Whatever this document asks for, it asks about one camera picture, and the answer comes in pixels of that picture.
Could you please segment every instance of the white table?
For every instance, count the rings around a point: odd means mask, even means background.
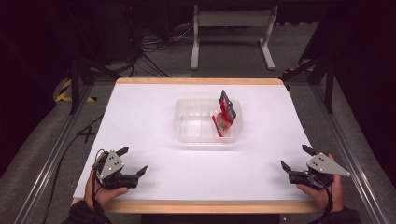
[[[243,129],[235,143],[188,144],[177,140],[179,99],[239,101]],[[147,165],[136,189],[106,210],[121,213],[310,213],[313,202],[288,180],[280,160],[302,171],[309,145],[289,93],[279,79],[122,78],[74,194],[84,188],[99,149],[129,147],[123,174]]]

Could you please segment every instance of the aluminum rail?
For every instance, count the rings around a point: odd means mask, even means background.
[[[92,86],[84,86],[82,88],[80,97],[81,103],[76,108],[76,111],[73,113],[73,115],[70,115],[67,119],[60,135],[58,136],[58,139],[56,140],[54,147],[52,148],[51,153],[49,154],[49,157],[47,158],[46,163],[44,164],[40,173],[38,173],[37,179],[28,197],[26,198],[25,203],[23,204],[20,212],[15,218],[15,224],[27,223],[33,211],[35,210],[35,207],[37,206],[37,203],[40,200],[40,197],[43,194],[45,187],[50,181],[50,177],[54,169],[56,168],[56,165],[58,164],[60,158],[62,157],[62,154],[65,151],[65,140],[67,139],[67,136],[69,135],[73,125],[76,123],[78,114],[80,113],[81,108],[84,105],[84,100],[89,97],[91,90]]]
[[[381,210],[378,201],[375,197],[374,191],[370,186],[369,181],[367,180],[366,175],[364,174],[359,162],[355,158],[355,156],[351,153],[349,146],[347,145],[347,140],[345,139],[343,132],[338,125],[338,122],[334,115],[331,115],[327,112],[326,105],[324,104],[324,95],[320,90],[319,86],[311,86],[312,92],[316,100],[318,101],[320,108],[325,115],[326,120],[328,121],[330,127],[332,128],[333,135],[336,138],[336,142],[343,157],[346,162],[346,168],[352,173],[352,179],[355,183],[355,186],[361,195],[364,205],[367,208],[367,211],[374,223],[378,224],[388,224],[389,221],[386,218],[385,214]]]

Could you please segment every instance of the white stand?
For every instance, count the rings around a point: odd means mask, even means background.
[[[194,6],[194,42],[191,55],[191,69],[198,69],[199,58],[199,26],[264,26],[265,38],[259,39],[262,54],[269,70],[274,70],[275,65],[268,49],[268,41],[277,13],[277,6],[271,11],[199,11]]]

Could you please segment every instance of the wooden table edge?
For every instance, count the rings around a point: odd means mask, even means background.
[[[73,204],[81,199],[75,198]],[[105,211],[128,214],[302,214],[319,213],[314,202],[113,201]]]
[[[122,77],[116,84],[284,85],[279,78]]]

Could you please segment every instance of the clear plastic container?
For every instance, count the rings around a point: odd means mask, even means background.
[[[236,118],[223,137],[219,136],[213,115],[220,110],[219,99],[181,99],[176,102],[175,130],[184,143],[233,143],[242,131],[242,110],[238,101],[231,99]]]

